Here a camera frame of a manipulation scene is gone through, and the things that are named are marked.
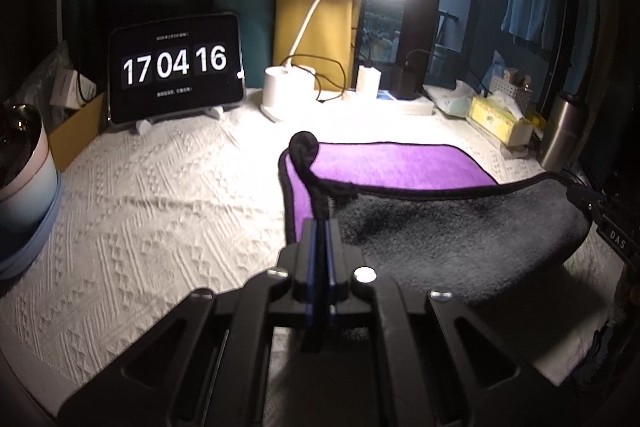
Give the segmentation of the purple and grey towel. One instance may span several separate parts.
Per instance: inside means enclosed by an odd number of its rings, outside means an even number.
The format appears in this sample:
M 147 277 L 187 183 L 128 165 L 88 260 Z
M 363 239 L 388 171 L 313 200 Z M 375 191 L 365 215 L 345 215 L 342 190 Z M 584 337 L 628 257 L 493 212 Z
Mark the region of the purple and grey towel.
M 553 173 L 500 184 L 452 145 L 326 143 L 294 134 L 279 158 L 285 238 L 333 218 L 343 242 L 403 288 L 476 305 L 553 270 L 591 227 Z

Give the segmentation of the steel thermos bottle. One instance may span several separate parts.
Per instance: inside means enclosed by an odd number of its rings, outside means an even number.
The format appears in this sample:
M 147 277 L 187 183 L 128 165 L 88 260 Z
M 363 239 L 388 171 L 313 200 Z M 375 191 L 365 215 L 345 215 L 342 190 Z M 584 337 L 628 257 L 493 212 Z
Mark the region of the steel thermos bottle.
M 584 127 L 584 104 L 568 92 L 555 99 L 537 160 L 546 171 L 560 172 L 570 159 Z

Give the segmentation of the yellow tissue box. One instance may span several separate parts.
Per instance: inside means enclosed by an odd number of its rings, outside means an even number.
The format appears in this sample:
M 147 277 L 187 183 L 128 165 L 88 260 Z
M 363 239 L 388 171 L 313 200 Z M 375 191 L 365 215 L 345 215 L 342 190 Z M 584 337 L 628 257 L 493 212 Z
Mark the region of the yellow tissue box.
M 468 117 L 507 147 L 525 146 L 533 134 L 533 124 L 514 98 L 502 91 L 486 98 L 474 96 Z

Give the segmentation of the white perforated basket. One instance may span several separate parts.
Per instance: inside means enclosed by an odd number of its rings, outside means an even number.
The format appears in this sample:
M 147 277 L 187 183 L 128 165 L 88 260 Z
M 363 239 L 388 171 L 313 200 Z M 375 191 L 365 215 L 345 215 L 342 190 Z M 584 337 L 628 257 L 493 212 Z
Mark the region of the white perforated basket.
M 533 94 L 532 89 L 530 89 L 531 81 L 532 80 L 529 75 L 526 75 L 519 84 L 513 84 L 509 80 L 492 76 L 489 83 L 489 90 L 492 93 L 500 91 L 505 95 L 510 96 L 510 98 L 513 98 L 518 108 L 521 109 L 522 112 L 525 112 Z

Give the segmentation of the leaf pattern tissue pack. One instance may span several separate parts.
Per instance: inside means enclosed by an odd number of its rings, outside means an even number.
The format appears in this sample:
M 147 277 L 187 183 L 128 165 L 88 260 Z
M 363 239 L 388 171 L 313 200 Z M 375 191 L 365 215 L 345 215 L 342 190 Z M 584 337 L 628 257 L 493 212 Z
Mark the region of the leaf pattern tissue pack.
M 469 114 L 475 90 L 462 80 L 456 82 L 454 90 L 445 89 L 439 95 L 438 108 L 442 113 L 457 118 L 465 118 Z

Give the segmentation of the hanging light blue shirt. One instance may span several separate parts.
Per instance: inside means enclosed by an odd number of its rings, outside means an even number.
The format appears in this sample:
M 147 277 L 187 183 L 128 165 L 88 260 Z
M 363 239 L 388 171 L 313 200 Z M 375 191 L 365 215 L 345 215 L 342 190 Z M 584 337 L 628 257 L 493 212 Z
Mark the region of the hanging light blue shirt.
M 541 54 L 553 48 L 557 19 L 558 0 L 508 0 L 500 29 Z

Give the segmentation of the black charger block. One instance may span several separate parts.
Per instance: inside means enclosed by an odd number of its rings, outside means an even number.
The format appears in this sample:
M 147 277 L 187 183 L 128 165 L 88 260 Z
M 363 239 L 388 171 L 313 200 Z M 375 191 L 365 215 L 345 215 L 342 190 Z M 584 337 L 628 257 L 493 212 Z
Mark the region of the black charger block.
M 390 77 L 390 94 L 397 100 L 412 101 L 422 94 L 422 83 L 412 66 L 395 65 Z

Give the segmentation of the white power strip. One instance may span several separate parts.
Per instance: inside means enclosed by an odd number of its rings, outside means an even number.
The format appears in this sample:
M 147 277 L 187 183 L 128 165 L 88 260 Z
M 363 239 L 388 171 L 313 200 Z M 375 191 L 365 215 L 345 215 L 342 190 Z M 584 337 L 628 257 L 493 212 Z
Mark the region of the white power strip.
M 342 95 L 342 100 L 352 104 L 363 112 L 406 115 L 406 116 L 431 116 L 434 112 L 434 103 L 424 96 L 413 100 L 401 100 L 393 96 L 388 90 L 380 90 L 376 98 L 368 98 L 361 92 L 347 91 Z

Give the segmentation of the white charger adapter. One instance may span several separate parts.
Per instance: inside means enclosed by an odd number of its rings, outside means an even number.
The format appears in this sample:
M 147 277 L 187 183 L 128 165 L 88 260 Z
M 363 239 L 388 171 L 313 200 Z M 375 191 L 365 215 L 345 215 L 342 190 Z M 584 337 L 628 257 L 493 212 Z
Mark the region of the white charger adapter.
M 356 82 L 356 95 L 359 100 L 372 101 L 378 98 L 382 72 L 373 66 L 360 65 Z

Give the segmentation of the white tablet stand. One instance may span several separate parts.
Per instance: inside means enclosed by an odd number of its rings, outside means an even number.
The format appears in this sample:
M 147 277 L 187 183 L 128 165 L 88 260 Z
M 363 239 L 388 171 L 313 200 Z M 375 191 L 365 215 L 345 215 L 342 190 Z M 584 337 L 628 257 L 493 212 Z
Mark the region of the white tablet stand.
M 218 105 L 218 106 L 204 107 L 197 110 L 190 110 L 190 112 L 182 112 L 182 113 L 175 113 L 175 114 L 169 114 L 164 116 L 156 116 L 152 118 L 141 119 L 141 120 L 137 120 L 134 123 L 134 133 L 136 135 L 145 135 L 145 133 L 148 133 L 152 129 L 154 124 L 159 124 L 160 122 L 163 122 L 163 121 L 179 120 L 183 118 L 190 118 L 190 117 L 196 117 L 196 116 L 207 116 L 209 118 L 219 120 L 222 115 L 224 115 L 224 106 Z

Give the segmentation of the pink blue gradient cup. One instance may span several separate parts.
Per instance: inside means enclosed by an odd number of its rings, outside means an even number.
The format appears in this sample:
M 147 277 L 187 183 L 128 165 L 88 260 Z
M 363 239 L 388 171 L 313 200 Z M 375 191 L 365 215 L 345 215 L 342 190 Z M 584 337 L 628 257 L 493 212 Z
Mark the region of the pink blue gradient cup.
M 32 231 L 52 206 L 58 189 L 46 129 L 28 104 L 1 109 L 1 228 Z

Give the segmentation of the cardboard box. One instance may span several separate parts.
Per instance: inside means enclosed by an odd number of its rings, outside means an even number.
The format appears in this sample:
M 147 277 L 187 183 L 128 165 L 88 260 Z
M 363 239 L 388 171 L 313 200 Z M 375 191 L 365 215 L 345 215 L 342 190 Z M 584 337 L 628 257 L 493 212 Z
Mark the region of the cardboard box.
M 106 128 L 106 94 L 100 94 L 49 134 L 56 169 L 63 172 Z

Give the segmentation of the white desk lamp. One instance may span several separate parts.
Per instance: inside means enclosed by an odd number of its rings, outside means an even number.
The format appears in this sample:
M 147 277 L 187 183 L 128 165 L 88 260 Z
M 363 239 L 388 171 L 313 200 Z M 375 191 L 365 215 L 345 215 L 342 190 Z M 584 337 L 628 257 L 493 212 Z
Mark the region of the white desk lamp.
M 316 104 L 328 90 L 319 64 L 338 74 L 334 91 L 349 87 L 352 16 L 355 0 L 277 0 L 273 64 L 265 69 L 259 109 L 272 122 L 293 119 Z

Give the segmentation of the tablet showing clock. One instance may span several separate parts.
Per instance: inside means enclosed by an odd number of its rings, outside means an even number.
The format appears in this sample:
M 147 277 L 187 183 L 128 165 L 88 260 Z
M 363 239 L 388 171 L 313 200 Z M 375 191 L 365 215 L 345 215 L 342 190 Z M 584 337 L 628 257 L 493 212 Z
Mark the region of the tablet showing clock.
M 231 12 L 122 28 L 108 42 L 114 126 L 233 106 L 245 91 L 240 22 Z

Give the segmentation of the small white box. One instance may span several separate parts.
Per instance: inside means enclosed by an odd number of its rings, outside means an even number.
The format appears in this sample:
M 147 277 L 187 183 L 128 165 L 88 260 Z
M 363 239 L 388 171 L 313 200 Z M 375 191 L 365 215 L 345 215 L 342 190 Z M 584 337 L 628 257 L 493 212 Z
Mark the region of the small white box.
M 81 109 L 96 96 L 96 84 L 75 69 L 62 69 L 56 76 L 50 104 L 65 109 Z

